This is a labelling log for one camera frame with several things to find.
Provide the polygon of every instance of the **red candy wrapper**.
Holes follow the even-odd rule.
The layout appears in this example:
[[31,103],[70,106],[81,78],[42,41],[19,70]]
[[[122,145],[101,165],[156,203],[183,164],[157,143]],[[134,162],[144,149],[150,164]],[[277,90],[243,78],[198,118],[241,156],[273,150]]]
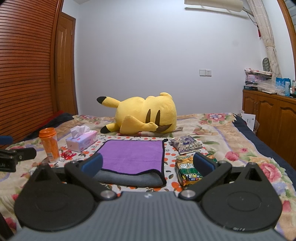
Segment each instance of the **red candy wrapper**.
[[71,157],[76,155],[77,155],[76,153],[72,153],[72,151],[67,150],[61,154],[61,157],[63,157],[65,160],[69,160]]

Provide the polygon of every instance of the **black ear tip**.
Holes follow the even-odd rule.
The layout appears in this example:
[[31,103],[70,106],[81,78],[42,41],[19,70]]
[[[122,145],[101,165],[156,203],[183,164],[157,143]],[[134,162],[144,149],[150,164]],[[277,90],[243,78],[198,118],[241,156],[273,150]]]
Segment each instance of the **black ear tip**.
[[107,98],[106,96],[100,96],[100,97],[98,97],[96,100],[97,100],[100,104],[102,104],[103,101],[104,101],[106,98]]
[[110,131],[108,130],[108,128],[106,126],[104,126],[102,129],[101,129],[101,133],[102,134],[107,134],[109,133]]

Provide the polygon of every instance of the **beige curtain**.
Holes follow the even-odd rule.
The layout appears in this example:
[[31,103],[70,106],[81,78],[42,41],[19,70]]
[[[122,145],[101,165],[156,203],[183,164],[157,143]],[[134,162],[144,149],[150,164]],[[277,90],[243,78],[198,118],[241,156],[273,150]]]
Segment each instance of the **beige curtain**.
[[279,69],[278,59],[276,57],[276,50],[274,46],[274,36],[272,34],[272,29],[270,26],[270,22],[268,20],[268,16],[263,5],[262,0],[247,0],[258,27],[260,29],[261,37],[263,38],[267,56],[269,58],[271,72],[273,73],[272,79],[275,83],[276,77],[281,78],[281,72]]

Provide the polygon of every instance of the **red tassel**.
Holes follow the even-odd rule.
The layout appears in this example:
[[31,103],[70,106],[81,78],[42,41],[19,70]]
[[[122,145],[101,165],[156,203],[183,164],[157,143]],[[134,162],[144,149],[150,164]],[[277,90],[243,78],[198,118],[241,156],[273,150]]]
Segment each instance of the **red tassel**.
[[257,28],[258,28],[259,37],[261,37],[261,33],[260,33],[260,29],[259,29],[258,25],[257,25]]

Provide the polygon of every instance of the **floral bedspread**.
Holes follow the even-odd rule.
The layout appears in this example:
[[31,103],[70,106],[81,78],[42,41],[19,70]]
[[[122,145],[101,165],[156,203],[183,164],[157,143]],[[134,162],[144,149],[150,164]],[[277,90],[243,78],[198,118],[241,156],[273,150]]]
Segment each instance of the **floral bedspread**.
[[[141,132],[135,136],[123,136],[119,133],[109,133],[98,136],[98,141],[82,153],[78,153],[72,159],[84,160],[90,157],[106,140],[122,139],[128,140],[159,140],[183,135],[191,135],[203,143],[202,153],[211,153],[217,160],[226,160],[233,166],[245,166],[248,162],[256,162],[263,170],[264,174],[271,182],[278,193],[283,204],[281,217],[276,225],[276,230],[288,240],[296,237],[296,192],[291,180],[275,160],[261,155],[256,147],[233,125],[235,116],[231,113],[218,114],[192,114],[178,116],[177,128],[168,134],[158,134],[153,132]],[[74,120],[61,124],[56,128],[60,153],[67,150],[65,139],[69,137],[70,128],[76,125],[87,125],[92,130],[100,130],[103,126],[114,121],[110,117],[93,117],[86,115],[76,115]],[[34,160],[20,162],[15,173],[0,172],[0,212],[6,219],[13,231],[19,227],[13,212],[13,205],[22,187],[34,172],[37,165],[46,158],[45,151],[39,138],[20,142],[11,145],[9,148],[34,147],[37,156]],[[108,188],[115,191],[118,195],[122,191],[174,191],[178,194],[180,187],[174,169],[178,152],[165,143],[165,178],[167,185],[159,188],[138,188],[119,186],[106,183]],[[53,168],[63,166],[67,163],[63,158],[59,162],[51,164]]]

